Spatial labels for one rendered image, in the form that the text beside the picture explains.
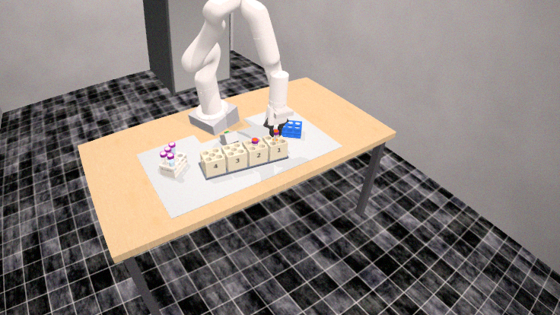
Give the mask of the white tube rack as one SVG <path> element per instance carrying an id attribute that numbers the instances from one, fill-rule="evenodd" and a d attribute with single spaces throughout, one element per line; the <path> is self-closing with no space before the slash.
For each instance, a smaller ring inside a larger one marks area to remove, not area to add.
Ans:
<path id="1" fill-rule="evenodd" d="M 176 179 L 177 176 L 180 174 L 180 172 L 183 170 L 183 168 L 188 164 L 186 154 L 178 151 L 177 154 L 174 155 L 174 160 L 175 160 L 174 167 L 169 167 L 169 163 L 167 165 L 162 165 L 162 162 L 159 164 L 161 175 Z M 174 172 L 175 168 L 176 171 Z"/>

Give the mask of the beige bucket adapter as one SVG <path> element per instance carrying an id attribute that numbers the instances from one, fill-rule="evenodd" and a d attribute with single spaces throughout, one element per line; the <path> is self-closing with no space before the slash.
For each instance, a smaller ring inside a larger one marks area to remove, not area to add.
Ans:
<path id="1" fill-rule="evenodd" d="M 228 172 L 247 167 L 247 152 L 241 143 L 237 142 L 221 146 L 221 153 L 225 157 L 225 165 Z"/>
<path id="2" fill-rule="evenodd" d="M 225 158 L 219 147 L 200 151 L 200 158 L 206 177 L 226 173 Z"/>
<path id="3" fill-rule="evenodd" d="M 278 135 L 278 141 L 274 142 L 271 135 L 263 136 L 263 142 L 268 147 L 268 159 L 270 161 L 287 157 L 288 142 L 282 135 Z"/>
<path id="4" fill-rule="evenodd" d="M 247 152 L 247 163 L 249 166 L 265 163 L 268 160 L 268 147 L 261 138 L 257 146 L 252 146 L 251 139 L 242 142 L 242 146 Z"/>

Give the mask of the blue tube rack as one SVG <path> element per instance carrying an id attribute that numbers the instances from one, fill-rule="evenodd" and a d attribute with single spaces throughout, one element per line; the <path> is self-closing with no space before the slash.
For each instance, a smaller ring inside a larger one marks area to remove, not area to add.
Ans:
<path id="1" fill-rule="evenodd" d="M 301 138 L 302 122 L 292 121 L 292 120 L 289 120 L 289 122 L 293 122 L 293 124 L 289 124 L 287 122 L 284 125 L 285 127 L 283 127 L 283 129 L 282 129 L 282 136 L 283 137 L 288 137 L 288 138 Z M 296 125 L 295 123 L 300 123 L 300 125 Z M 292 128 L 288 128 L 288 126 L 290 126 Z M 299 129 L 296 129 L 295 127 L 298 127 Z"/>

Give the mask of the grey bench mat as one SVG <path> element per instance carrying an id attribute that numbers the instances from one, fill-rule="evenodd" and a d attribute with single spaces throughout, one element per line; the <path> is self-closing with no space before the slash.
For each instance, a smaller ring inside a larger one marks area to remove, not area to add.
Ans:
<path id="1" fill-rule="evenodd" d="M 263 140 L 263 136 L 269 135 L 269 129 L 263 126 L 265 116 L 266 112 L 243 119 L 251 127 L 237 131 L 239 143 L 259 137 Z M 159 168 L 160 153 L 168 144 L 137 157 L 173 219 L 342 147 L 296 112 L 288 120 L 302 121 L 301 138 L 284 137 L 288 142 L 288 159 L 210 180 L 205 179 L 199 166 L 200 151 L 217 147 L 221 150 L 220 137 L 202 144 L 194 135 L 175 141 L 176 151 L 185 153 L 188 163 L 176 179 L 161 175 Z"/>

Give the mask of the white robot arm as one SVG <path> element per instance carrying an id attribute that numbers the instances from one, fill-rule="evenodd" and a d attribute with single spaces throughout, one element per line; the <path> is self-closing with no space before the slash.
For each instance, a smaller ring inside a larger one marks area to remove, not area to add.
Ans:
<path id="1" fill-rule="evenodd" d="M 220 98 L 216 78 L 221 57 L 218 41 L 225 29 L 224 19 L 236 10 L 241 10 L 243 18 L 250 25 L 260 61 L 269 81 L 269 105 L 276 110 L 274 118 L 293 116 L 293 109 L 285 106 L 288 73 L 282 71 L 269 13 L 263 4 L 256 0 L 209 0 L 205 4 L 202 10 L 205 23 L 197 38 L 183 54 L 181 61 L 187 72 L 196 72 L 195 83 L 200 102 L 196 115 L 202 120 L 211 121 L 221 118 L 228 111 L 227 102 Z"/>

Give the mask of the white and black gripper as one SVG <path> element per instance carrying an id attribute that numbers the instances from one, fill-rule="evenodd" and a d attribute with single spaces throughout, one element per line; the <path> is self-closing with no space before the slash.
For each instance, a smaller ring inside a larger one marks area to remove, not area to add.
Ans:
<path id="1" fill-rule="evenodd" d="M 282 135 L 282 129 L 283 126 L 289 122 L 289 120 L 287 119 L 287 117 L 285 118 L 281 118 L 281 119 L 275 119 L 274 118 L 274 107 L 271 107 L 269 104 L 266 108 L 266 117 L 265 117 L 265 122 L 263 124 L 264 127 L 269 129 L 269 134 L 274 137 L 274 125 L 278 125 L 278 131 L 279 131 L 279 135 Z"/>

